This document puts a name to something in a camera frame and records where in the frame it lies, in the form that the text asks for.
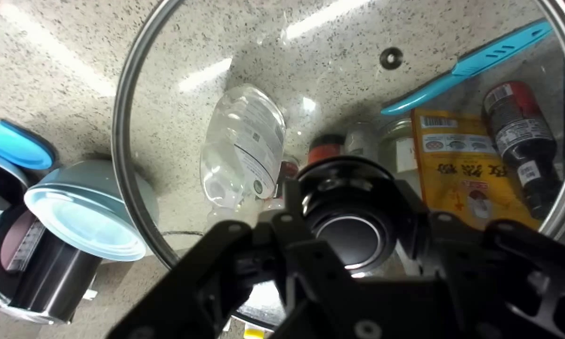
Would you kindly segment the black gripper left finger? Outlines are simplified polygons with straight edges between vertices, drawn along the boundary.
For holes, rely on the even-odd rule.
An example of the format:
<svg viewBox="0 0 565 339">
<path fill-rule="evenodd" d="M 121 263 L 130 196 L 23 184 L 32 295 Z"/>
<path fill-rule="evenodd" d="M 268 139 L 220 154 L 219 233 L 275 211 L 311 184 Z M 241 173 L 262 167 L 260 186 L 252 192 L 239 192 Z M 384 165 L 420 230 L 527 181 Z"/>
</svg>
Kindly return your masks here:
<svg viewBox="0 0 565 339">
<path fill-rule="evenodd" d="M 273 339 L 341 339 L 347 271 L 301 216 L 296 179 L 283 207 L 251 228 L 217 222 L 107 333 L 107 339 L 217 339 L 252 288 L 273 280 L 286 309 Z"/>
</svg>

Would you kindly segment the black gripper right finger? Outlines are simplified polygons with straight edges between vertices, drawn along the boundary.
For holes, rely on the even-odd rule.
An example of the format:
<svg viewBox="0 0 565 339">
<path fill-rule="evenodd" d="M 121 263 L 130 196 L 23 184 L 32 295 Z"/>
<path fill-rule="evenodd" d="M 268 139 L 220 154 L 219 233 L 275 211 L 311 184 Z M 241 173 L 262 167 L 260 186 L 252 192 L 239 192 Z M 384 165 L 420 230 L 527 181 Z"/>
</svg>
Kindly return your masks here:
<svg viewBox="0 0 565 339">
<path fill-rule="evenodd" d="M 422 275 L 446 286 L 465 335 L 565 339 L 565 245 L 509 218 L 473 230 L 429 211 L 409 182 L 399 192 L 414 211 L 401 246 Z"/>
</svg>

